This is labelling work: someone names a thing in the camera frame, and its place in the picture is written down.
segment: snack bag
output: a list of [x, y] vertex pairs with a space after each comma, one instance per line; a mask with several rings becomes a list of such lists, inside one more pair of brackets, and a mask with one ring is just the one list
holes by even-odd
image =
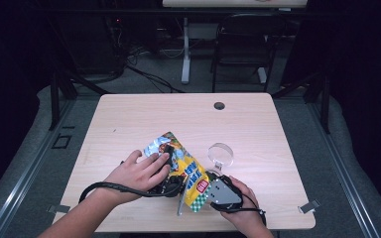
[[205, 169], [191, 154], [181, 145], [172, 132], [154, 140], [144, 154], [149, 157], [153, 153], [163, 153], [166, 145], [174, 149], [172, 155], [172, 167], [169, 176], [189, 177], [188, 185], [184, 191], [185, 204], [194, 212], [198, 212], [207, 200], [207, 194], [211, 189], [209, 177]]

